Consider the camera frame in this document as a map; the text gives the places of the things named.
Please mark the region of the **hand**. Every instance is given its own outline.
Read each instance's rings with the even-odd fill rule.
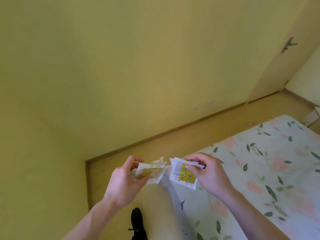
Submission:
[[[111,175],[103,200],[110,201],[118,210],[130,204],[148,181],[149,177],[143,177],[139,181],[132,179],[130,172],[138,167],[139,162],[144,162],[141,157],[130,156]]]
[[[197,177],[202,187],[210,194],[222,200],[224,195],[235,190],[218,158],[205,153],[195,153],[187,156],[185,160],[196,161],[206,166],[203,171],[191,165],[187,165],[186,168]]]

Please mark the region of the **door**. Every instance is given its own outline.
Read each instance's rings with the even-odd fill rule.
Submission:
[[[320,44],[320,0],[307,0],[247,103],[280,91]]]

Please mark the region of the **yellow label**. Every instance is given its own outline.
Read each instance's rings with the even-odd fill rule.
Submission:
[[[181,171],[180,171],[180,174],[179,174],[179,180],[180,181],[184,181],[184,182],[187,182],[187,183],[190,183],[190,184],[193,184],[196,180],[196,177],[194,176],[193,173],[191,173],[187,168],[186,168],[186,165],[189,165],[189,164],[186,164],[184,163],[182,165],[182,168],[181,168]]]
[[[140,178],[144,176],[148,176],[152,179],[156,179],[162,173],[164,168],[144,168],[142,169],[142,173],[139,175]]]

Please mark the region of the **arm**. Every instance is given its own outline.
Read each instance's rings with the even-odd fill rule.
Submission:
[[[231,211],[248,240],[290,240],[271,221],[263,216],[246,198],[234,189],[218,158],[205,153],[195,153],[186,158],[206,165],[204,171],[188,165],[202,187],[220,199]]]
[[[130,174],[139,162],[143,162],[142,158],[130,156],[122,167],[114,170],[103,199],[62,240],[98,238],[118,210],[130,204],[146,184],[148,177],[134,181]]]

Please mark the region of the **forearm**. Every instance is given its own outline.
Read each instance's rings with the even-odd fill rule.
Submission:
[[[290,240],[238,191],[225,194],[221,200],[231,211],[248,240]]]
[[[103,199],[62,240],[97,239],[117,211],[117,207],[110,200]]]

